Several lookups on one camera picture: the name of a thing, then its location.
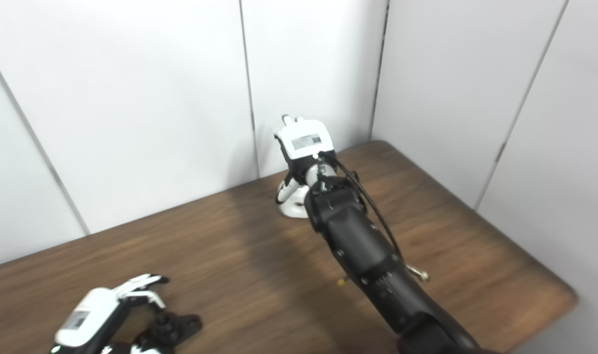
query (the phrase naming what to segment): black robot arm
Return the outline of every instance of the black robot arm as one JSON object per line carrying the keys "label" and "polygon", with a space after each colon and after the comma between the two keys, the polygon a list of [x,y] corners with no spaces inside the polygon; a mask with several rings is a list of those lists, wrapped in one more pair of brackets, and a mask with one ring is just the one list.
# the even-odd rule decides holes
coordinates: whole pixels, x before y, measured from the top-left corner
{"label": "black robot arm", "polygon": [[[447,311],[421,289],[411,274],[427,274],[404,262],[389,226],[355,173],[336,158],[323,123],[282,117],[285,127],[275,137],[288,163],[288,175],[275,202],[285,202],[308,186],[303,202],[314,231],[320,233],[347,275],[366,294],[391,329],[400,335],[401,354],[490,354]],[[339,177],[337,169],[345,177]],[[387,236],[367,217],[375,211]]]}
{"label": "black robot arm", "polygon": [[412,278],[395,247],[367,217],[362,195],[350,179],[321,175],[319,182],[323,184],[313,185],[305,199],[312,227],[391,329],[402,336],[402,350],[440,354],[455,347],[478,348],[474,338]]}

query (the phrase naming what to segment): white wall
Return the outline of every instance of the white wall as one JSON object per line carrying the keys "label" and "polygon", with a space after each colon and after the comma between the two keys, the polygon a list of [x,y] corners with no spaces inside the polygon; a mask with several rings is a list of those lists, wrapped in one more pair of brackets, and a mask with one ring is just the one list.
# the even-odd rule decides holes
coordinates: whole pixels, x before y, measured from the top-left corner
{"label": "white wall", "polygon": [[0,83],[0,264],[83,235]]}
{"label": "white wall", "polygon": [[242,0],[262,176],[286,169],[281,115],[319,119],[337,150],[369,140],[386,0]]}
{"label": "white wall", "polygon": [[475,207],[564,0],[391,0],[373,128]]}
{"label": "white wall", "polygon": [[568,3],[479,212],[580,298],[517,352],[598,354],[598,0]]}
{"label": "white wall", "polygon": [[0,0],[0,71],[92,233],[257,176],[238,0]]}

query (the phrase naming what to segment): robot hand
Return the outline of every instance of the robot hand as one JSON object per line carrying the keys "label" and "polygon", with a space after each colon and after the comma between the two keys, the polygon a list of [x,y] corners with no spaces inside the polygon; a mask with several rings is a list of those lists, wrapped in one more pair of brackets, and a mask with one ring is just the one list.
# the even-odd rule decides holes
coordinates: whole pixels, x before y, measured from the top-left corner
{"label": "robot hand", "polygon": [[[136,276],[113,289],[96,288],[87,293],[65,323],[57,331],[51,354],[106,354],[106,353],[158,353],[174,352],[170,345],[177,345],[201,328],[198,316],[175,316],[166,312],[166,305],[148,288],[166,284],[169,279],[155,274]],[[124,323],[133,307],[150,305],[157,316],[154,331],[142,332],[132,345],[107,345],[113,334]],[[170,334],[171,341],[157,340]]]}

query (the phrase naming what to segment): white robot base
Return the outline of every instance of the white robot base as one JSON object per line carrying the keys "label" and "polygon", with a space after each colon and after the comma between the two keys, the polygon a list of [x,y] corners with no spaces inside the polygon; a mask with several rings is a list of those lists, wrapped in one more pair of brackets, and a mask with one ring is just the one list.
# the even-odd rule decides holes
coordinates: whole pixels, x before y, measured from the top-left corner
{"label": "white robot base", "polygon": [[305,211],[305,206],[303,205],[303,200],[305,200],[305,195],[310,190],[308,186],[301,186],[297,188],[297,190],[290,195],[288,200],[279,204],[279,211],[287,217],[295,217],[298,219],[308,219],[308,213]]}

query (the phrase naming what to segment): wall seam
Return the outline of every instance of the wall seam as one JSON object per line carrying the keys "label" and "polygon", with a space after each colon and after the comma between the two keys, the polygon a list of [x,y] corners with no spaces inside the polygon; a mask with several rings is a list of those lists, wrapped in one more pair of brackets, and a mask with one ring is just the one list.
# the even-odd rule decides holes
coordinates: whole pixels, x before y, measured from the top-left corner
{"label": "wall seam", "polygon": [[256,117],[253,113],[253,96],[251,93],[251,76],[249,73],[249,56],[247,54],[247,36],[244,30],[244,13],[242,9],[242,0],[238,0],[240,4],[240,25],[242,26],[242,45],[244,47],[244,65],[247,69],[247,89],[249,92],[249,108],[251,114],[251,128],[253,130],[253,151],[256,157],[256,169],[258,171],[258,179],[260,179],[259,157],[258,157],[258,135],[256,135]]}
{"label": "wall seam", "polygon": [[382,72],[382,58],[384,56],[384,42],[387,37],[387,23],[389,22],[389,7],[391,0],[387,0],[387,8],[384,15],[384,29],[382,30],[382,44],[380,45],[380,59],[378,60],[378,76],[376,77],[376,88],[373,92],[373,108],[371,110],[371,119],[369,121],[369,141],[373,138],[373,124],[378,107],[378,88],[380,87],[380,73]]}
{"label": "wall seam", "polygon": [[59,187],[59,190],[63,194],[63,197],[65,198],[65,201],[67,202],[70,210],[72,210],[74,217],[76,217],[76,220],[79,223],[79,226],[81,226],[81,229],[83,229],[83,232],[85,233],[86,236],[90,235],[90,230],[88,229],[87,224],[85,223],[85,220],[83,219],[83,216],[81,215],[80,211],[76,207],[74,200],[72,200],[72,197],[70,196],[69,191],[67,191],[65,184],[63,184],[63,181],[59,177],[59,174],[57,173],[56,168],[54,168],[54,165],[52,164],[50,157],[48,157],[48,154],[45,152],[45,148],[43,148],[43,145],[41,144],[38,137],[36,136],[34,129],[30,125],[28,118],[26,117],[25,113],[23,112],[22,107],[20,106],[19,102],[17,101],[17,98],[11,91],[11,88],[8,85],[8,82],[2,75],[1,71],[0,71],[0,84],[2,85],[2,88],[4,89],[6,96],[11,101],[11,104],[13,105],[18,116],[20,117],[20,120],[22,121],[22,124],[23,124],[25,130],[28,132],[30,139],[32,140],[32,143],[34,144],[37,151],[41,155],[41,159],[43,159],[43,162],[45,163],[48,170],[50,171],[50,175],[54,179],[54,182],[56,182],[57,186]]}
{"label": "wall seam", "polygon": [[[526,87],[524,96],[522,96],[520,105],[518,106],[517,111],[515,112],[515,115],[513,116],[513,121],[511,122],[511,125],[508,128],[508,133],[506,134],[505,139],[502,141],[502,144],[501,144],[502,150],[505,150],[506,146],[508,145],[508,140],[510,139],[513,129],[515,128],[515,124],[517,124],[517,120],[518,120],[520,114],[522,113],[522,108],[524,108],[524,104],[526,103],[526,99],[528,98],[529,93],[531,92],[531,88],[533,88],[533,83],[535,83],[535,78],[537,78],[539,69],[541,68],[542,63],[544,63],[544,58],[546,57],[546,54],[548,53],[548,49],[549,49],[551,43],[553,42],[555,33],[557,33],[557,27],[559,27],[559,24],[562,21],[562,17],[564,17],[564,13],[566,11],[566,7],[568,6],[568,3],[569,3],[569,0],[565,0],[564,5],[562,6],[562,9],[559,13],[559,16],[557,16],[557,20],[556,20],[555,24],[553,25],[553,30],[551,31],[550,36],[548,36],[548,40],[546,41],[544,50],[542,51],[542,54],[539,57],[539,61],[538,61],[537,65],[535,66],[535,71],[533,72],[533,74],[531,76],[531,80],[529,81],[529,84]],[[478,208],[480,207],[481,202],[483,202],[483,197],[485,197],[485,193],[487,192],[487,189],[489,188],[489,185],[492,181],[495,170],[498,167],[498,164],[500,163],[501,159],[502,159],[502,155],[499,154],[497,159],[495,160],[494,165],[492,166],[491,170],[489,171],[489,174],[487,176],[487,179],[485,180],[485,184],[483,185],[483,188],[482,188],[480,194],[478,195],[476,203],[474,204],[474,210],[478,211]]]}

